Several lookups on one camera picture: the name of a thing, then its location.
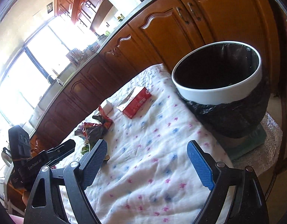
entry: green object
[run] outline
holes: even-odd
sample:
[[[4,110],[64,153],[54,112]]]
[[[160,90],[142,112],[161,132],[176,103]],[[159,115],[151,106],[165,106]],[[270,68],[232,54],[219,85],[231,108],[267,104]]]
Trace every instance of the green object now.
[[[261,124],[249,134],[246,140],[233,148],[226,148],[225,151],[228,154],[231,161],[236,160],[244,154],[252,151],[253,149],[264,144],[267,134]]]

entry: window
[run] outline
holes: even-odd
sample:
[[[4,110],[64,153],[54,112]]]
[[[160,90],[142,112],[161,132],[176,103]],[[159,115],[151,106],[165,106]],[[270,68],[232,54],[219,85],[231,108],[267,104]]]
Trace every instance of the window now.
[[[58,76],[69,65],[66,54],[83,51],[97,37],[56,17],[22,49],[0,85],[0,112],[11,125],[23,125],[31,117],[50,84],[48,75]]]

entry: bottle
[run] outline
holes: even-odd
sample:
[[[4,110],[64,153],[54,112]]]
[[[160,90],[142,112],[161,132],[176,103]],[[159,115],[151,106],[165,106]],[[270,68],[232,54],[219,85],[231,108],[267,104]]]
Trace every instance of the bottle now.
[[[59,85],[61,85],[61,86],[64,85],[64,83],[59,78],[56,78],[56,81],[58,82]]]

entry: cable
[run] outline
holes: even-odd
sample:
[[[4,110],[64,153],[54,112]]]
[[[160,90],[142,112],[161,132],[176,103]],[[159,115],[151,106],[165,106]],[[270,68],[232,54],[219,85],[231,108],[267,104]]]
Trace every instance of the cable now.
[[[6,166],[6,164],[4,166]],[[4,166],[1,167],[0,171],[3,169]]]

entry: countertop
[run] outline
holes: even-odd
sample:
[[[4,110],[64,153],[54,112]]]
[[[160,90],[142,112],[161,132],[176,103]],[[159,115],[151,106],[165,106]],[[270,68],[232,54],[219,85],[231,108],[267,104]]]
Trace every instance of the countertop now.
[[[140,11],[145,9],[148,5],[153,3],[155,0],[144,0],[140,5],[138,5],[128,16],[125,17],[125,19],[117,26],[117,28],[108,36],[108,38],[104,41],[102,46],[98,49],[98,51],[92,55],[83,65],[81,65],[76,72],[74,72],[65,82],[65,84],[62,86],[62,88],[58,91],[58,93],[55,95],[55,97],[52,99],[48,107],[45,109],[44,113],[39,119],[39,122],[37,123],[35,130],[38,128],[39,124],[41,123],[42,119],[44,118],[45,114],[49,110],[50,106],[53,104],[53,102],[56,100],[56,98],[59,96],[59,94],[62,92],[62,90],[70,83],[70,81],[82,70],[82,68],[89,63],[103,48],[104,46],[113,38],[114,35],[116,35],[117,32],[120,31],[122,27],[124,27],[135,15],[137,15]],[[276,2],[280,5],[280,7],[284,10],[284,12],[287,14],[286,7],[283,3],[280,2],[280,0],[276,0]],[[30,137],[34,134],[35,130],[30,132]]]

